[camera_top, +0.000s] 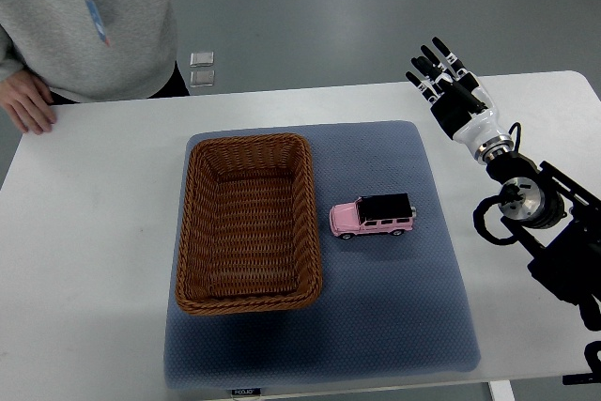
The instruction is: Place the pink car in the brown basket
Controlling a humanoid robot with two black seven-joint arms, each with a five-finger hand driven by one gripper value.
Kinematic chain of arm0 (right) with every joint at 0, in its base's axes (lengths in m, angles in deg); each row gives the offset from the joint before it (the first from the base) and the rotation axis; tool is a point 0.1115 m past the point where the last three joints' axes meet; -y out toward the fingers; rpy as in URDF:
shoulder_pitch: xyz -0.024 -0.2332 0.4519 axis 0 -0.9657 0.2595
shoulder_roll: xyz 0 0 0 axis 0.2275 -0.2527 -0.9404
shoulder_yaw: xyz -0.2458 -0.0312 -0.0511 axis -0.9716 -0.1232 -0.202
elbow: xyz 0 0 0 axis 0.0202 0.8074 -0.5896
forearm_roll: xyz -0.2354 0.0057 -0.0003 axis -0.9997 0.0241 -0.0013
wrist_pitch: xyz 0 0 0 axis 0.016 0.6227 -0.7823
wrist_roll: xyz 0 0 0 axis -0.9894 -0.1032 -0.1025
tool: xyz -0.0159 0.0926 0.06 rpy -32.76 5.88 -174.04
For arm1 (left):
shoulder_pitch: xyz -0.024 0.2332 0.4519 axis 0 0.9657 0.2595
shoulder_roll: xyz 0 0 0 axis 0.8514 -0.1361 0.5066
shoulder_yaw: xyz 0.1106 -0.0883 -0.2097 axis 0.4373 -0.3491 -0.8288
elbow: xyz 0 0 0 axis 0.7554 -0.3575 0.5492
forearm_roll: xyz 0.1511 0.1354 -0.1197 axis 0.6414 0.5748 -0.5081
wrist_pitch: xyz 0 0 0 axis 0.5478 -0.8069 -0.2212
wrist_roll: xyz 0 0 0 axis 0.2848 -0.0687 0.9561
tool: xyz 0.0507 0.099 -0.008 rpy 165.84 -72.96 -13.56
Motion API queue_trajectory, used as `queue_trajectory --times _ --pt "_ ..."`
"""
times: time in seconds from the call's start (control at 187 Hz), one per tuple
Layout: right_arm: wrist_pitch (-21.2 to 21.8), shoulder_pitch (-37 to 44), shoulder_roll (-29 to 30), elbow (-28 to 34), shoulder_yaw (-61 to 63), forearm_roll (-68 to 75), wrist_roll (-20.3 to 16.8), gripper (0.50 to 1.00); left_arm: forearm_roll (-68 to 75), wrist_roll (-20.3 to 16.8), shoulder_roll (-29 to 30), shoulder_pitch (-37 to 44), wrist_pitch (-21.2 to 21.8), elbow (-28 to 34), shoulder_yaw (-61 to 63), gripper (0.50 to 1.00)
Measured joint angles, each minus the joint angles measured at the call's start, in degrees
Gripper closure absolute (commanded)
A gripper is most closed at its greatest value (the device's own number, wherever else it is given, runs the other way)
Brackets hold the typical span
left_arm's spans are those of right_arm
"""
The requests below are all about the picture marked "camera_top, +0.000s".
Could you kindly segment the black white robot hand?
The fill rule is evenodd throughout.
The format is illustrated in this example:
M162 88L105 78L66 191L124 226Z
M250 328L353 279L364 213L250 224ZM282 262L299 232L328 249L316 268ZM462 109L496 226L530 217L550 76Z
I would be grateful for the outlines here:
M431 103L430 111L441 129L464 145L477 162L490 162L510 152L510 132L499 125L498 108L480 80L441 39L433 37L432 43L435 50L421 45L421 55L411 63L435 90L411 71L406 78Z

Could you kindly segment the person's bare hand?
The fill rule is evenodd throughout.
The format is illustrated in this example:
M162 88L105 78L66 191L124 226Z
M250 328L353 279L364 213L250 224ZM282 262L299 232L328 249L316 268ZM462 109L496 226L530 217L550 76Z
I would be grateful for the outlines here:
M56 121L53 103L47 85L26 69L1 82L1 107L21 133L51 132Z

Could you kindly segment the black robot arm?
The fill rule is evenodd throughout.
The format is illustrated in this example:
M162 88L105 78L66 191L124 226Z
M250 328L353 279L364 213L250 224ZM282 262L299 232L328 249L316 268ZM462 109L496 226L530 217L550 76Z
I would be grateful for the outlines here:
M532 256L532 278L575 305L588 330L599 331L599 199L552 164L535 164L520 153L520 123L500 126L480 79L441 39L421 51L407 79L429 102L442 131L501 185L472 213L475 230L494 245L520 243Z

